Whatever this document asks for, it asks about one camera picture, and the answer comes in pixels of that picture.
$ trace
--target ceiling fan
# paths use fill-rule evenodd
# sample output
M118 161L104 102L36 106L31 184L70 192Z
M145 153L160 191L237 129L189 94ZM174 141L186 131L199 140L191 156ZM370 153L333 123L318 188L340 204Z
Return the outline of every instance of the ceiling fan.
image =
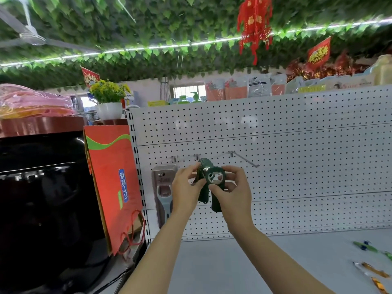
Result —
M27 7L27 0L19 0L23 5L23 10L26 16L27 25L22 24L16 17L14 17L11 13L9 13L1 4L0 4L0 18L6 22L11 28L19 33L19 38L0 41L0 48L11 47L11 46L19 46L23 44L32 44L32 45L53 45L58 47L64 47L66 49L77 49L85 52L99 52L102 51L99 49L89 48L81 45L71 44L67 42L63 42L60 40L53 40L49 38L44 38L38 35L37 30L31 25L30 13Z

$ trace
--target green wavy stripe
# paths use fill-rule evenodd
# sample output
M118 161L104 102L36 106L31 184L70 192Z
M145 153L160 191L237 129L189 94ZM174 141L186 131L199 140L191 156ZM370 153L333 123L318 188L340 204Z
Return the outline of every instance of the green wavy stripe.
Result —
M129 134L120 135L115 140L113 140L111 143L108 143L108 144L98 143L98 142L92 140L90 137L86 136L87 145L89 146L89 150L103 150L105 148L110 147L111 145L113 145L114 143L116 143L117 141L119 141L121 139L129 139L129 141L130 141L130 135Z

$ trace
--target fan blade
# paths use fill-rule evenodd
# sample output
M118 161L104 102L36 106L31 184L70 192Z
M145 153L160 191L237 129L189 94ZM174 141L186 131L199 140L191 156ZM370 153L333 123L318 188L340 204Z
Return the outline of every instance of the fan blade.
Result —
M67 42L63 42L63 41L59 41L59 40L53 40L53 39L46 39L46 44L58 46L58 47L64 47L66 49L78 49L78 50L83 50L86 52L98 52L98 53L102 52L99 49L91 49L91 48L88 48L85 46L71 44L71 43L67 43Z
M18 21L17 18L9 13L2 5L0 5L0 18L18 33L30 33L25 25Z
M18 46L22 44L25 44L25 42L20 38L7 40L7 41L0 41L0 48L3 49L4 47Z

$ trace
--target blue label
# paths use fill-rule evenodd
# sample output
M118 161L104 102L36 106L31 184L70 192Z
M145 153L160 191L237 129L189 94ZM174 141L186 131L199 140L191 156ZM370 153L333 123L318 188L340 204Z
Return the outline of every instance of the blue label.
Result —
M124 203L127 203L128 202L128 189L127 189L127 181L125 180L124 169L120 169L118 171L118 175L120 176L121 190L123 193Z

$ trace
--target beige bottle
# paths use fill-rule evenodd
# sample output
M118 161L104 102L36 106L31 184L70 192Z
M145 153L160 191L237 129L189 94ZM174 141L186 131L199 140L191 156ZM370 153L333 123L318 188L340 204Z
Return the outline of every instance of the beige bottle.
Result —
M392 56L390 54L379 56L370 74L374 74L374 85L392 84Z

